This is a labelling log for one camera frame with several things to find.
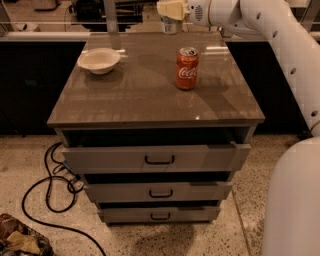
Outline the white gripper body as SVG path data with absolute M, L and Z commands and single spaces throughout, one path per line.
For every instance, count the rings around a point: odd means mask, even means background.
M 188 19 L 198 26 L 210 26 L 210 4 L 211 0 L 188 0 Z

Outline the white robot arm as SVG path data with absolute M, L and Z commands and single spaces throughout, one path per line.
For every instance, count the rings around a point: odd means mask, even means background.
M 303 123 L 311 136 L 284 152 L 272 171 L 262 256 L 320 256 L 320 46 L 286 0 L 160 0 L 160 16 L 219 26 L 269 44 L 286 84 L 265 96 L 274 124 Z

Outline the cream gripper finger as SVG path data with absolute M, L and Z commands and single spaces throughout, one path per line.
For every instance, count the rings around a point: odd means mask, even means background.
M 160 16 L 182 21 L 189 13 L 186 0 L 160 0 L 157 2 L 157 11 Z

